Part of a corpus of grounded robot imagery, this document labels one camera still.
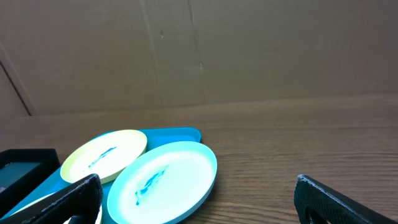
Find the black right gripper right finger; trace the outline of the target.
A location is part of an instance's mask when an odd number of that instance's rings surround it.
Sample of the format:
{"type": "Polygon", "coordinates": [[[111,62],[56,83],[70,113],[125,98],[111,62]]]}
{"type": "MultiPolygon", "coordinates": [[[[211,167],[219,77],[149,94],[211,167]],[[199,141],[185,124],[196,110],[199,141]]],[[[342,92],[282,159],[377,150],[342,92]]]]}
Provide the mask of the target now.
{"type": "Polygon", "coordinates": [[[294,205],[300,223],[397,224],[396,221],[303,174],[297,176],[294,205]]]}

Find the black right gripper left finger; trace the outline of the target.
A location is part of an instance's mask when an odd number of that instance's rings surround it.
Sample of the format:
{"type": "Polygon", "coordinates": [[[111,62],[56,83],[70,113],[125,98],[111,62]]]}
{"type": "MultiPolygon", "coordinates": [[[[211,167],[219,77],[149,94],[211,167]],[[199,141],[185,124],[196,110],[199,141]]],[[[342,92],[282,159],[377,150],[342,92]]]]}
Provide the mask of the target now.
{"type": "Polygon", "coordinates": [[[71,223],[95,224],[103,199],[97,174],[90,174],[53,195],[3,220],[2,224],[71,223]]]}

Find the yellow plate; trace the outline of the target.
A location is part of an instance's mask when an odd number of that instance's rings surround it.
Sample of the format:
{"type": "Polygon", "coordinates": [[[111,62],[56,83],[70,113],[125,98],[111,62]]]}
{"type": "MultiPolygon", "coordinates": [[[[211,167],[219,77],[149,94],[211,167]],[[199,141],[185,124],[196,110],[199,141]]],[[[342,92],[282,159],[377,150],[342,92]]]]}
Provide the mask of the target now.
{"type": "MultiPolygon", "coordinates": [[[[21,212],[22,210],[24,210],[24,209],[26,209],[26,208],[28,208],[28,207],[33,206],[34,204],[40,202],[41,200],[43,200],[43,199],[45,199],[45,198],[47,198],[47,197],[49,197],[49,196],[51,196],[51,195],[53,195],[53,193],[48,194],[48,195],[45,195],[45,196],[43,196],[43,197],[41,197],[41,198],[38,198],[37,200],[34,200],[33,202],[31,202],[31,203],[25,205],[24,207],[18,209],[16,212],[13,213],[13,215],[15,215],[15,214],[18,213],[18,212],[21,212]]],[[[96,218],[96,221],[95,221],[95,224],[101,224],[102,211],[103,211],[102,206],[100,206],[99,212],[98,212],[98,215],[97,215],[97,218],[96,218]]],[[[68,219],[67,221],[65,221],[63,224],[71,224],[71,220],[72,220],[72,219],[69,218],[69,219],[68,219]]]]}
{"type": "Polygon", "coordinates": [[[61,166],[60,176],[71,184],[90,174],[97,174],[102,184],[113,181],[146,152],[147,143],[147,136],[134,129],[100,135],[67,157],[61,166]]]}

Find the light blue plate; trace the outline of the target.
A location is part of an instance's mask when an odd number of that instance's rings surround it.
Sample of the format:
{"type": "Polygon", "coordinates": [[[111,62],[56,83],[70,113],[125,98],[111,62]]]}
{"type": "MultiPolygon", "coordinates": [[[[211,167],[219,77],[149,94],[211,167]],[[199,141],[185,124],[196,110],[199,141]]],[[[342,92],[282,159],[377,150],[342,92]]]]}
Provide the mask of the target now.
{"type": "Polygon", "coordinates": [[[199,142],[152,149],[113,182],[107,198],[109,216],[116,223],[178,223],[207,199],[217,169],[215,153],[199,142]]]}

